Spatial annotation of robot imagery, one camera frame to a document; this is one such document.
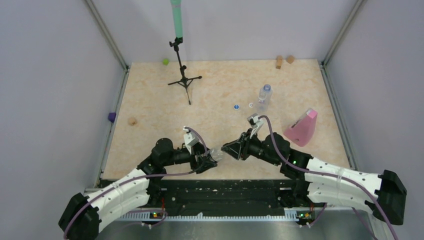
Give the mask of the small clear bottle black cap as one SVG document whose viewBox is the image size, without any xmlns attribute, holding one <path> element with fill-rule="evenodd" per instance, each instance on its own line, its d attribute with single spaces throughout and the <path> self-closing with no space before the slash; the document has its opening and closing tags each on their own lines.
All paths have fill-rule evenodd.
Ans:
<svg viewBox="0 0 424 240">
<path fill-rule="evenodd" d="M 209 150 L 209 155 L 217 163 L 224 160 L 224 158 L 225 158 L 225 153 L 223 151 L 221 151 L 220 148 L 216 148 L 216 147 L 211 148 Z"/>
</svg>

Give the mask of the clear plastic bottle white cap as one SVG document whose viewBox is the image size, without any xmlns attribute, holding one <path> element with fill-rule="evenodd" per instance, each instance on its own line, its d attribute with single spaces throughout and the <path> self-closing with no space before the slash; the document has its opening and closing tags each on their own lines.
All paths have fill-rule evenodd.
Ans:
<svg viewBox="0 0 424 240">
<path fill-rule="evenodd" d="M 259 113 L 264 113 L 271 102 L 271 97 L 273 94 L 273 90 L 271 85 L 269 84 L 265 84 L 258 93 L 258 98 L 257 98 L 257 102 L 256 102 L 256 110 Z"/>
</svg>

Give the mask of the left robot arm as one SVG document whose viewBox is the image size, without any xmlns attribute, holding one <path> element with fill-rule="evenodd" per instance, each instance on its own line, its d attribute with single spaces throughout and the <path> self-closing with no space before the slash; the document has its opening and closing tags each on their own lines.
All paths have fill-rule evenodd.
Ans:
<svg viewBox="0 0 424 240">
<path fill-rule="evenodd" d="M 58 226 L 65 240 L 94 240 L 116 219 L 137 207 L 154 207 L 160 202 L 159 182 L 168 177 L 167 166 L 190 164 L 190 173 L 200 174 L 218 165 L 210 149 L 200 142 L 191 148 L 174 148 L 169 138 L 159 139 L 150 155 L 136 168 L 104 188 L 75 194 L 67 204 Z"/>
</svg>

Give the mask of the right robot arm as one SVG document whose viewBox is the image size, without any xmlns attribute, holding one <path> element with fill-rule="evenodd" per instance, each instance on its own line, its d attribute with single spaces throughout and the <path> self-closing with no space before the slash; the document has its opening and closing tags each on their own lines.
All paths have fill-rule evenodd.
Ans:
<svg viewBox="0 0 424 240">
<path fill-rule="evenodd" d="M 407 190 L 391 170 L 378 174 L 340 167 L 291 148 L 290 142 L 275 132 L 265 140 L 243 132 L 221 150 L 236 160 L 253 156 L 280 167 L 285 177 L 296 181 L 292 193 L 299 206 L 327 203 L 353 207 L 392 225 L 404 223 Z"/>
</svg>

